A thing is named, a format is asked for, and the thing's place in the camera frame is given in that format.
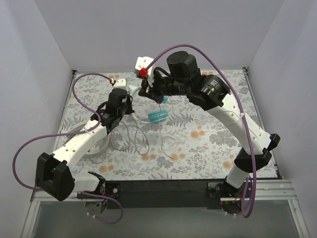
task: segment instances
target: wall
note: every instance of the wall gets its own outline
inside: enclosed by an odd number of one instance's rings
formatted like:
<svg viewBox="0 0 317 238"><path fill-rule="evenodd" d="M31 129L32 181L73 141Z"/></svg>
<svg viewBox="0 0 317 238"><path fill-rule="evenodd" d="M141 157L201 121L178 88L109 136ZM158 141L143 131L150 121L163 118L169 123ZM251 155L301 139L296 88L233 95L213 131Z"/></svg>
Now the wall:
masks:
<svg viewBox="0 0 317 238"><path fill-rule="evenodd" d="M281 136L277 165L292 180L311 237L317 237L316 12L316 0L285 0L249 68L265 128Z"/></svg>
<svg viewBox="0 0 317 238"><path fill-rule="evenodd" d="M241 69L283 1L35 0L72 69L112 72L130 72L138 56L179 43L202 48L223 69Z"/></svg>
<svg viewBox="0 0 317 238"><path fill-rule="evenodd" d="M15 151L26 140L57 132L71 70L33 0L0 0L0 237L20 237L31 190L14 179ZM34 184L37 157L53 139L18 157L18 174Z"/></svg>

